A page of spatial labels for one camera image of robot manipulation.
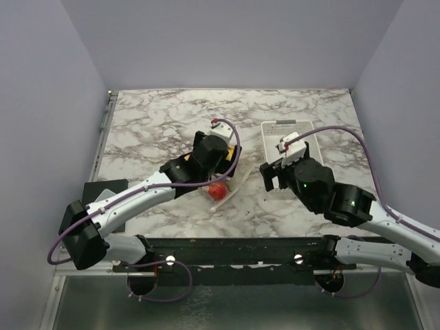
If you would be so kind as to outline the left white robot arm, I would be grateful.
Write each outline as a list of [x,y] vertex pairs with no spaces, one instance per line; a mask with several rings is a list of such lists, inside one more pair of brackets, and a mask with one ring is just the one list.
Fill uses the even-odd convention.
[[231,148],[232,138],[238,139],[238,133],[223,124],[208,133],[198,131],[189,154],[167,161],[143,182],[102,201],[70,203],[58,230],[69,261],[77,270],[85,270],[114,252],[133,269],[147,270],[152,255],[146,240],[140,236],[113,240],[111,234],[152,207],[211,185],[215,174],[220,178],[233,174],[241,145]]

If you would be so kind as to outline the clear zip top bag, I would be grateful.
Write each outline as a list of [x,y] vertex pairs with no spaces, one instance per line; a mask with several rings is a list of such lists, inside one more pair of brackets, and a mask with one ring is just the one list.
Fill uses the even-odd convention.
[[227,196],[221,201],[214,201],[208,194],[208,187],[202,188],[202,191],[209,196],[212,201],[210,207],[211,212],[216,212],[220,207],[231,199],[239,189],[244,185],[245,181],[248,179],[250,173],[254,169],[254,163],[246,157],[241,156],[238,164],[236,165],[234,175],[232,177],[226,177],[219,182],[223,182],[228,189]]

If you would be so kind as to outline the yellow bell pepper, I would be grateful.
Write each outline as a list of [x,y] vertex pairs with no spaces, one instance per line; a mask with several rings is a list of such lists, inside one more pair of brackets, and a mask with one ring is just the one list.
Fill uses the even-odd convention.
[[225,157],[225,161],[232,163],[236,157],[237,154],[237,147],[236,146],[229,146],[228,147],[228,154]]

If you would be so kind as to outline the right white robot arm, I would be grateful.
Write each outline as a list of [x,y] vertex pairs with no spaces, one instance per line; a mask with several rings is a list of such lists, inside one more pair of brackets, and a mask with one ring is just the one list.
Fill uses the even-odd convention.
[[313,258],[319,266],[367,264],[412,274],[428,286],[439,287],[439,231],[404,217],[395,220],[369,192],[335,181],[329,167],[304,157],[289,166],[281,161],[259,167],[266,191],[277,178],[281,189],[290,189],[308,211],[350,228],[359,228],[387,239],[387,243],[356,241],[326,235],[324,247]]

